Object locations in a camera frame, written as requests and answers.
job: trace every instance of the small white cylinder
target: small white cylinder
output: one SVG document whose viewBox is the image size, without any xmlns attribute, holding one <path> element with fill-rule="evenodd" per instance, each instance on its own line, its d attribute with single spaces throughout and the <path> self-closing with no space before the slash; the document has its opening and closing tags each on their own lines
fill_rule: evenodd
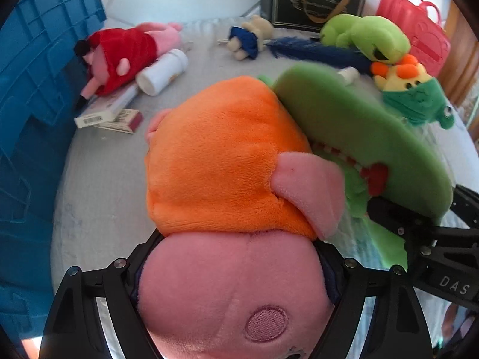
<svg viewBox="0 0 479 359">
<path fill-rule="evenodd" d="M 188 67 L 188 57 L 181 50 L 171 50 L 137 74 L 136 81 L 148 95 L 158 95 Z"/>
<path fill-rule="evenodd" d="M 344 78 L 346 85 L 351 85 L 359 78 L 359 71 L 354 67 L 347 67 L 338 71 L 338 74 Z"/>
</svg>

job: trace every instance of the red suitcase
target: red suitcase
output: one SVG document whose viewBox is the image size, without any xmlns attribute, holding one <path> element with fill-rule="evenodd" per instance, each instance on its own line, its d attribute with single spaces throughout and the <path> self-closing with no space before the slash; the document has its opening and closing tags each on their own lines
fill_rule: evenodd
<svg viewBox="0 0 479 359">
<path fill-rule="evenodd" d="M 437 23 L 428 17 L 427 7 L 436 9 Z M 409 0 L 381 0 L 376 14 L 401 28 L 411 42 L 410 54 L 426 67 L 428 74 L 437 77 L 449 55 L 451 43 L 439 25 L 441 14 L 436 5 L 423 0 L 419 6 Z"/>
</svg>

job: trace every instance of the blue plastic crate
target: blue plastic crate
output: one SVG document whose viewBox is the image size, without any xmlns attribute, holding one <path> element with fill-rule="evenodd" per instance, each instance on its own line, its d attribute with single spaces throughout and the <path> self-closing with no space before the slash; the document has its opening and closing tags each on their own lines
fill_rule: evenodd
<svg viewBox="0 0 479 359">
<path fill-rule="evenodd" d="M 53 300 L 54 199 L 86 82 L 73 47 L 104 20 L 101 0 L 20 0 L 0 29 L 0 323 L 16 345 Z"/>
</svg>

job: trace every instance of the googly eye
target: googly eye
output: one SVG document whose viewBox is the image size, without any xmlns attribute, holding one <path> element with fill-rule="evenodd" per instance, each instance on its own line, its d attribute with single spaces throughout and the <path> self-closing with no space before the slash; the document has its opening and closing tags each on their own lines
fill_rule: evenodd
<svg viewBox="0 0 479 359">
<path fill-rule="evenodd" d="M 444 108 L 444 116 L 446 116 L 446 117 L 451 117 L 452 116 L 452 108 L 451 107 L 445 107 Z"/>
</svg>

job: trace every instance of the white sheet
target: white sheet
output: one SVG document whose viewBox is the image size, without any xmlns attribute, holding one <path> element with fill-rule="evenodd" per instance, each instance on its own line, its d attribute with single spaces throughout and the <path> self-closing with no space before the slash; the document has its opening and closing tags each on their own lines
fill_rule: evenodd
<svg viewBox="0 0 479 359">
<path fill-rule="evenodd" d="M 175 107 L 190 96 L 220 80 L 239 75 L 266 74 L 276 78 L 295 61 L 274 59 L 269 51 L 256 61 L 237 62 L 229 51 L 218 46 L 225 39 L 231 25 L 241 20 L 209 20 L 191 23 L 183 30 L 186 42 L 195 46 L 188 53 L 190 66 L 158 97 L 140 95 L 132 105 L 139 109 L 145 121 L 134 135 L 98 128 L 84 128 L 75 134 L 57 194 L 52 242 L 52 276 L 58 288 L 65 271 L 73 265 L 82 270 L 95 270 L 108 266 L 119 257 L 128 256 L 133 248 L 146 241 L 155 225 L 145 209 L 145 170 L 143 157 L 147 152 L 143 134 L 149 119 L 159 110 Z M 276 36 L 307 36 L 291 30 L 277 30 Z M 364 78 L 358 88 L 368 90 L 374 98 L 380 93 L 372 80 Z M 426 129 L 425 139 L 442 152 L 454 177 L 463 185 L 479 191 L 479 159 L 461 121 L 453 130 L 443 131 L 433 125 Z M 453 216 L 447 223 L 455 223 Z M 343 218 L 336 246 L 349 256 L 357 258 L 367 267 L 380 267 L 377 251 L 365 235 L 354 231 L 354 220 Z M 432 340 L 440 337 L 440 326 L 447 302 L 419 293 Z M 372 313 L 372 301 L 367 301 L 360 328 L 348 358 L 359 357 Z M 115 358 L 122 358 L 121 349 L 109 321 L 106 303 L 99 301 L 105 335 Z"/>
</svg>

